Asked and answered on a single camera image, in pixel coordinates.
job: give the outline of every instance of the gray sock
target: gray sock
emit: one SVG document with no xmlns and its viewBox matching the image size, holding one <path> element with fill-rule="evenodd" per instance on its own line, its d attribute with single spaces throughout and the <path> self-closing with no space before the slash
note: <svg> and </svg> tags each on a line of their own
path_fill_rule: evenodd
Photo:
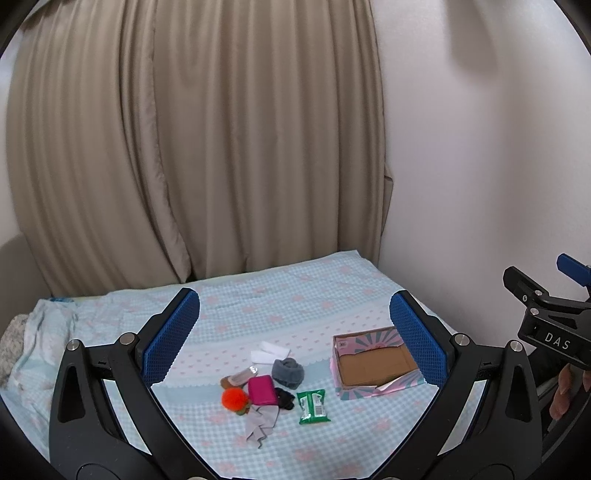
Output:
<svg viewBox="0 0 591 480">
<path fill-rule="evenodd" d="M 277 359 L 273 363 L 271 376 L 279 385 L 295 390 L 304 381 L 304 367 L 293 358 Z"/>
</svg>

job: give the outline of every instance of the bed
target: bed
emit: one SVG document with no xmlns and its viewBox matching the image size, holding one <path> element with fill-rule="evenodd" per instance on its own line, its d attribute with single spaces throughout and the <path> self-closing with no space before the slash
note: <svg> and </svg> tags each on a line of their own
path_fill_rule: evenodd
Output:
<svg viewBox="0 0 591 480">
<path fill-rule="evenodd" d="M 413 386 L 382 397 L 337 397 L 329 368 L 332 336 L 391 325 L 389 299 L 401 289 L 355 251 L 186 286 L 200 295 L 200 319 L 165 381 L 152 390 L 189 443 L 222 476 L 364 478 L 402 442 L 437 391 L 421 377 Z M 180 288 L 37 302 L 25 323 L 23 354 L 0 394 L 46 458 L 51 398 L 66 343 L 78 338 L 87 346 L 100 345 L 136 332 Z M 250 351 L 262 340 L 290 348 L 304 365 L 306 379 L 298 391 L 327 391 L 331 422 L 301 426 L 297 409 L 282 411 L 257 450 L 246 444 L 244 419 L 221 406 L 219 381 L 250 366 Z M 259 367 L 270 373 L 270 366 Z M 483 386 L 475 384 L 443 450 L 462 441 Z M 129 442 L 146 450 L 116 387 L 107 382 L 107 389 Z"/>
</svg>

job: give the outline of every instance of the curtain fold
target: curtain fold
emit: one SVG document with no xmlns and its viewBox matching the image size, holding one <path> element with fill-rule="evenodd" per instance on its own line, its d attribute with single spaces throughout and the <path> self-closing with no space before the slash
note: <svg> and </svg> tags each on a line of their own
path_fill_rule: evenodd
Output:
<svg viewBox="0 0 591 480">
<path fill-rule="evenodd" d="M 381 73 L 369 0 L 159 2 L 158 132 L 198 278 L 357 249 L 377 262 Z"/>
<path fill-rule="evenodd" d="M 24 26 L 8 104 L 19 225 L 55 296 L 186 280 L 156 135 L 156 0 L 51 2 Z"/>
</svg>

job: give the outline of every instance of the blue gripper pad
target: blue gripper pad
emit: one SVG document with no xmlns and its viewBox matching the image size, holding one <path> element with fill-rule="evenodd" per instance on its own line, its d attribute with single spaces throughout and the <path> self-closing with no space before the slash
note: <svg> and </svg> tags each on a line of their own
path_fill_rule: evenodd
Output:
<svg viewBox="0 0 591 480">
<path fill-rule="evenodd" d="M 174 359 L 199 318 L 199 295 L 189 288 L 183 288 L 178 295 L 180 294 L 184 294 L 184 298 L 170 314 L 165 310 L 159 316 L 152 317 L 148 322 L 161 322 L 160 331 L 155 334 L 147 348 L 143 350 L 142 377 L 148 386 L 164 380 Z M 177 297 L 173 299 L 171 304 L 177 300 Z"/>
<path fill-rule="evenodd" d="M 567 254 L 561 254 L 556 260 L 556 266 L 559 271 L 582 287 L 591 287 L 591 268 L 587 265 L 583 265 Z"/>
<path fill-rule="evenodd" d="M 442 387 L 454 361 L 451 334 L 428 315 L 406 290 L 392 295 L 390 319 L 417 363 L 425 381 Z"/>
</svg>

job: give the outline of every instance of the cardboard box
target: cardboard box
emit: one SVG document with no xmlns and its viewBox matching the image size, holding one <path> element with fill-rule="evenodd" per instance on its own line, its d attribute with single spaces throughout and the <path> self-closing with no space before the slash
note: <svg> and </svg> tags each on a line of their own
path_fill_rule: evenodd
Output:
<svg viewBox="0 0 591 480">
<path fill-rule="evenodd" d="M 424 383 L 394 326 L 333 337 L 331 370 L 342 400 L 383 395 Z"/>
</svg>

